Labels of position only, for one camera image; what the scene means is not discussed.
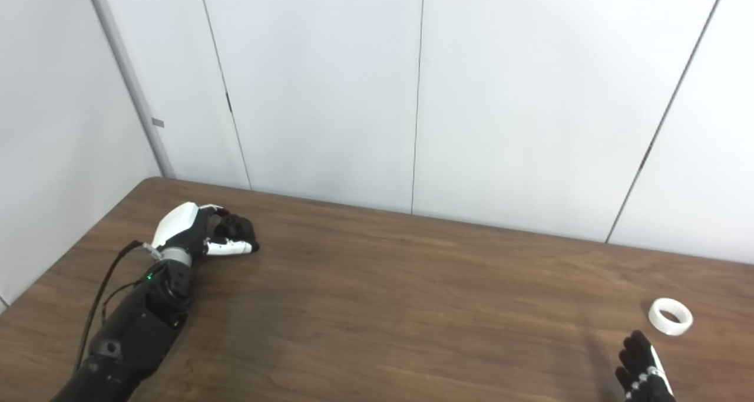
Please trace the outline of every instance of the wooden table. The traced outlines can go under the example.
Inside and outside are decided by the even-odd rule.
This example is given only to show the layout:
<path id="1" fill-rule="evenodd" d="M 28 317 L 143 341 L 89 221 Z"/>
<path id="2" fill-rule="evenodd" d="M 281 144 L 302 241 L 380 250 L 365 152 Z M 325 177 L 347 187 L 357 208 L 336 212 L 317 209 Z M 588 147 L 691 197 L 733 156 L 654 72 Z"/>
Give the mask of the wooden table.
<path id="1" fill-rule="evenodd" d="M 0 316 L 0 400 L 56 393 L 115 254 L 186 200 L 252 219 L 262 250 L 200 268 L 186 329 L 133 400 L 619 402 L 633 329 L 679 402 L 754 394 L 752 266 L 148 179 Z M 108 288 L 149 262 L 129 255 Z M 660 296 L 692 309 L 686 335 L 649 324 Z"/>

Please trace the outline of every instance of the robotic hand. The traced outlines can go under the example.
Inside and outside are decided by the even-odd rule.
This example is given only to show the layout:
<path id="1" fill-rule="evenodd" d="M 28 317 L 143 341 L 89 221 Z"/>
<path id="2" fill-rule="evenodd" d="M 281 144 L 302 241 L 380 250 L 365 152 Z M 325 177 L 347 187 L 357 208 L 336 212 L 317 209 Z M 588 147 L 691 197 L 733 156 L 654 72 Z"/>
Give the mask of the robotic hand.
<path id="1" fill-rule="evenodd" d="M 209 235 L 213 216 L 219 216 L 220 222 Z M 88 357 L 80 367 L 76 366 L 73 376 L 51 402 L 128 400 L 141 381 L 158 369 L 186 324 L 194 301 L 194 262 L 205 255 L 259 250 L 248 219 L 217 205 L 181 204 L 162 218 L 151 246 L 134 242 L 113 262 L 92 306 L 82 341 L 117 262 L 127 250 L 138 246 L 145 247 L 156 262 L 134 282 L 134 289 L 106 321 L 103 311 L 103 324 L 89 343 Z"/>
<path id="2" fill-rule="evenodd" d="M 624 366 L 615 370 L 615 376 L 627 402 L 676 402 L 660 357 L 644 334 L 634 331 L 623 346 L 619 356 Z"/>
<path id="3" fill-rule="evenodd" d="M 214 236 L 207 236 L 213 215 L 221 217 L 221 221 Z M 251 221 L 232 215 L 222 206 L 197 206 L 191 202 L 181 204 L 162 218 L 151 245 L 162 257 L 173 254 L 180 259 L 186 255 L 199 259 L 204 255 L 239 255 L 259 250 Z"/>

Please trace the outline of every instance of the white plastic ring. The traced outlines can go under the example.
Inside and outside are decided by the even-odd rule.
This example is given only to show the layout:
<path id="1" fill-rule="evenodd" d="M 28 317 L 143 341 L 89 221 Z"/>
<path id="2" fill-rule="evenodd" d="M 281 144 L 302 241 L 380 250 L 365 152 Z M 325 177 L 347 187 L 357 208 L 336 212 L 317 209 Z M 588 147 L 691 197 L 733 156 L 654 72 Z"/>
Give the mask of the white plastic ring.
<path id="1" fill-rule="evenodd" d="M 678 318 L 678 322 L 671 321 L 662 313 L 667 312 Z M 675 299 L 662 297 L 652 303 L 649 308 L 649 322 L 667 335 L 682 335 L 694 324 L 694 315 L 683 303 Z"/>

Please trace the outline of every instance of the robotic forearm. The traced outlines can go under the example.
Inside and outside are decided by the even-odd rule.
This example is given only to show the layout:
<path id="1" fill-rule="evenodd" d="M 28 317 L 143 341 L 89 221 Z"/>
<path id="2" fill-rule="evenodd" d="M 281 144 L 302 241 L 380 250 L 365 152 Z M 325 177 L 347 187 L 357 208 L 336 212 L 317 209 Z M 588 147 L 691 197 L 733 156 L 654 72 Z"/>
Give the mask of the robotic forearm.
<path id="1" fill-rule="evenodd" d="M 207 236 L 211 216 L 221 217 Z M 194 261 L 255 252 L 253 226 L 216 205 L 184 203 L 160 222 L 156 262 L 89 343 L 88 357 L 52 402 L 124 402 L 153 375 L 186 323 L 193 303 Z"/>

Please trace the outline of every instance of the black cable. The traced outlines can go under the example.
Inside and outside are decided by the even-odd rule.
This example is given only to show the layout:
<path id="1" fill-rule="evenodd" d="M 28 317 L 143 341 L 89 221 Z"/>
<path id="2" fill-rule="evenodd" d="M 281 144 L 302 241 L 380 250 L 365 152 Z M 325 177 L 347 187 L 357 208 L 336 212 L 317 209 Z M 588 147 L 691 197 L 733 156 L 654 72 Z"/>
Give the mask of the black cable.
<path id="1" fill-rule="evenodd" d="M 113 298 L 114 295 L 117 295 L 119 292 L 121 292 L 121 290 L 127 289 L 128 287 L 137 286 L 139 284 L 141 284 L 141 280 L 137 279 L 134 282 L 124 284 L 113 290 L 113 292 L 105 299 L 105 302 L 102 302 L 102 324 L 105 324 L 105 319 L 107 318 L 107 303 L 110 302 L 110 299 Z"/>
<path id="2" fill-rule="evenodd" d="M 113 275 L 113 271 L 115 270 L 115 267 L 118 266 L 118 263 L 121 262 L 121 259 L 123 259 L 123 257 L 127 255 L 131 250 L 141 246 L 142 244 L 142 242 L 134 240 L 127 246 L 125 246 L 118 254 L 118 256 L 115 257 L 113 264 L 110 265 L 110 269 L 107 270 L 107 274 L 105 274 L 105 278 L 102 279 L 100 289 L 97 290 L 97 295 L 94 297 L 94 302 L 92 302 L 92 307 L 89 310 L 89 315 L 87 315 L 87 321 L 84 323 L 84 332 L 81 333 L 81 342 L 79 342 L 78 344 L 78 354 L 76 354 L 76 361 L 73 362 L 74 374 L 81 366 L 81 361 L 84 357 L 84 349 L 86 349 L 87 346 L 87 338 L 89 338 L 89 329 L 91 329 L 92 327 L 94 314 L 97 313 L 97 306 L 100 304 L 100 299 L 102 298 L 102 294 L 104 294 L 105 292 L 105 287 L 107 286 L 108 281 L 110 281 L 110 276 Z"/>

